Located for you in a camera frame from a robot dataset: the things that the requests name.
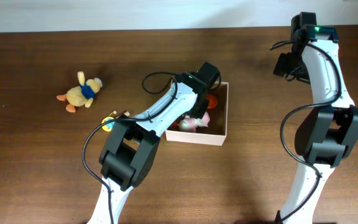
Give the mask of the orange round spinner toy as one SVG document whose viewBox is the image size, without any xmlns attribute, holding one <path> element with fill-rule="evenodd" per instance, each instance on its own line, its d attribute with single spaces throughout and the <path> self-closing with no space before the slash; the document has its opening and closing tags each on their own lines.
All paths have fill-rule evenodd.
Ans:
<svg viewBox="0 0 358 224">
<path fill-rule="evenodd" d="M 208 110 L 213 110 L 218 105 L 218 98 L 215 95 L 209 94 L 206 96 L 206 99 L 208 100 Z"/>
</svg>

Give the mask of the white pink duck figure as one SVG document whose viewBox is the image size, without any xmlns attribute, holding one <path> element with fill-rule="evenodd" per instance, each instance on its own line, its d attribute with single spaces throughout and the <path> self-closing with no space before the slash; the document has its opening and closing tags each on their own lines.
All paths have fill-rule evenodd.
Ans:
<svg viewBox="0 0 358 224">
<path fill-rule="evenodd" d="M 210 116 L 205 112 L 202 118 L 185 116 L 180 121 L 175 121 L 172 124 L 172 127 L 178 128 L 180 131 L 195 133 L 198 128 L 207 128 L 209 122 Z"/>
</svg>

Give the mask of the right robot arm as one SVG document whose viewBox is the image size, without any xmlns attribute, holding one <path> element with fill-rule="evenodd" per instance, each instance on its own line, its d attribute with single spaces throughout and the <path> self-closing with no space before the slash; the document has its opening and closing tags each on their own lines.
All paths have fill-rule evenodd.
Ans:
<svg viewBox="0 0 358 224">
<path fill-rule="evenodd" d="M 295 113 L 310 113 L 295 133 L 298 162 L 288 200 L 277 212 L 275 223 L 312 223 L 313 214 L 328 177 L 347 158 L 358 140 L 358 108 L 347 91 L 339 63 L 339 38 L 334 26 L 319 26 L 316 14 L 301 12 L 291 19 L 290 40 L 272 45 L 291 45 L 291 52 L 280 54 L 273 70 L 290 82 L 311 86 L 313 103 L 289 112 L 284 127 Z"/>
</svg>

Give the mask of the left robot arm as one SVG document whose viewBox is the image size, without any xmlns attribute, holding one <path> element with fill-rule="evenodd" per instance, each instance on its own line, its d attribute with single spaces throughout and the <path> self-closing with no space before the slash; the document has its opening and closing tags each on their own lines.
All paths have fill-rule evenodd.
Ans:
<svg viewBox="0 0 358 224">
<path fill-rule="evenodd" d="M 172 74 L 164 95 L 132 118 L 122 115 L 101 123 L 112 130 L 99 155 L 101 173 L 86 171 L 101 183 L 90 223 L 117 223 L 132 189 L 146 178 L 154 163 L 161 135 L 175 122 L 184 130 L 206 127 L 210 121 L 208 94 L 221 84 L 218 68 L 205 62 L 196 72 Z"/>
</svg>

